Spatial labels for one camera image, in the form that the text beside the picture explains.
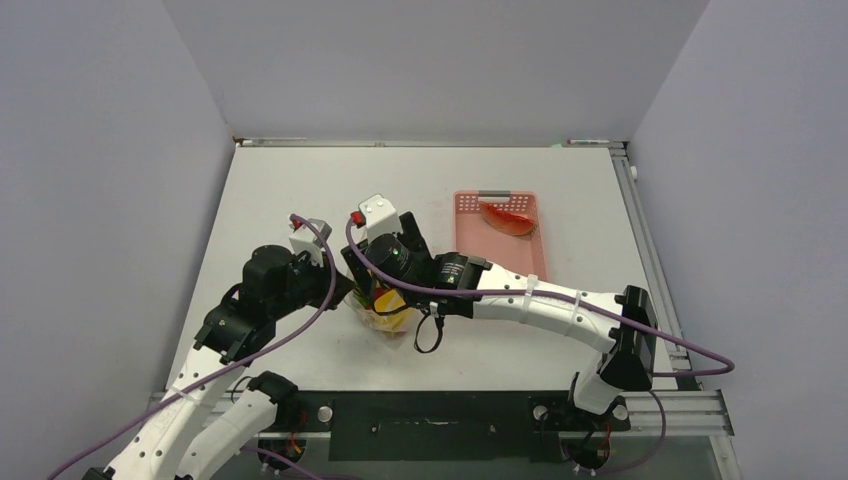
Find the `yellow toy bell pepper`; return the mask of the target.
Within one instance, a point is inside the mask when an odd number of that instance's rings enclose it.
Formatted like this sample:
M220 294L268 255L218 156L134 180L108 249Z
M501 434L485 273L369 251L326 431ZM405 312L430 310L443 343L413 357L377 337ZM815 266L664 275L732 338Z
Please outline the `yellow toy bell pepper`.
M373 306L373 326L383 332L399 333L407 330L412 311L395 291L378 297Z

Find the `green toy grape bunch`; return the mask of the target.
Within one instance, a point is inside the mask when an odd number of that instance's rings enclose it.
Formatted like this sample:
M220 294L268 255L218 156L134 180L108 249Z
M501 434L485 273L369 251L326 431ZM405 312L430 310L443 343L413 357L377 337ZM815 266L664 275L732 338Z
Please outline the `green toy grape bunch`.
M373 310L373 300L371 299L367 291L363 291L361 288L355 287L352 291L352 294L355 300L361 305L363 309L369 311Z

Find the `clear dotted zip top bag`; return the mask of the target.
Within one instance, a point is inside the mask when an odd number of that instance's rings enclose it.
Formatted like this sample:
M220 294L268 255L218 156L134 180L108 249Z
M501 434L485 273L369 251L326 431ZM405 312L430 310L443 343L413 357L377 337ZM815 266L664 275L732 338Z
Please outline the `clear dotted zip top bag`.
M395 289L385 288L380 283L373 292L363 292L356 287L346 295L344 302L369 332L392 349L399 348L409 337L420 315Z

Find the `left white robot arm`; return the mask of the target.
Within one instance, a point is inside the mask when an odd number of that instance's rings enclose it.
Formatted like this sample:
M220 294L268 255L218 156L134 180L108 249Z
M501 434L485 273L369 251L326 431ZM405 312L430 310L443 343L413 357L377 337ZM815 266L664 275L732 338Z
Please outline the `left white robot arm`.
M87 479L201 479L209 477L260 430L296 421L296 386L265 372L247 398L210 427L203 425L220 397L276 336L276 323L305 307L317 314L338 306L353 283L332 256L312 241L253 251L242 279L204 318L183 366L138 432Z

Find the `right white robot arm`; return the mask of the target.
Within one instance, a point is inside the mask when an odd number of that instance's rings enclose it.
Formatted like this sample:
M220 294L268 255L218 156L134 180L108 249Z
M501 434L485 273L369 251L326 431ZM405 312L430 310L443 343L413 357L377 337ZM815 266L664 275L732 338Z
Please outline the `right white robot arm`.
M353 231L367 226L367 217L354 212L345 227L343 256L367 292L380 284L395 289L438 330L449 316L509 321L585 345L591 352L564 403L567 419L579 428L593 426L620 394L653 388L656 321L646 290L586 292L461 252L432 255L413 231L410 213L393 218L394 230L360 242Z

